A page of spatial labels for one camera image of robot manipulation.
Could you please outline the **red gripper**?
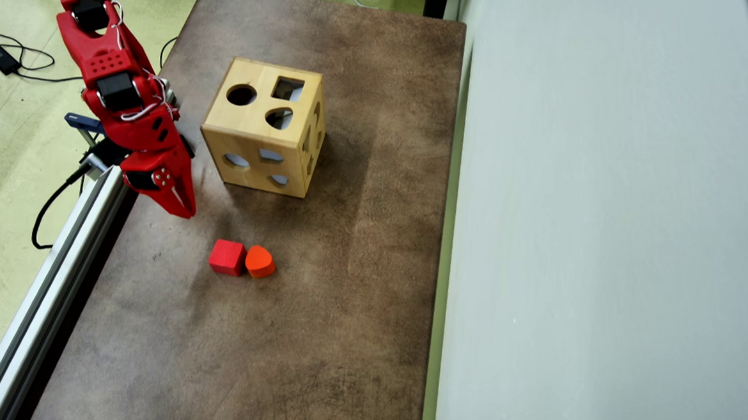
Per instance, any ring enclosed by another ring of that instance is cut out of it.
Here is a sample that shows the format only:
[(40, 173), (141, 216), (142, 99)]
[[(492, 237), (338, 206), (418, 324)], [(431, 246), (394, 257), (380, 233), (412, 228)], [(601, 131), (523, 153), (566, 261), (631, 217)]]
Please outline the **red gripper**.
[(152, 198), (169, 214), (191, 218), (198, 211), (189, 145), (129, 153), (122, 160), (121, 170), (125, 184)]

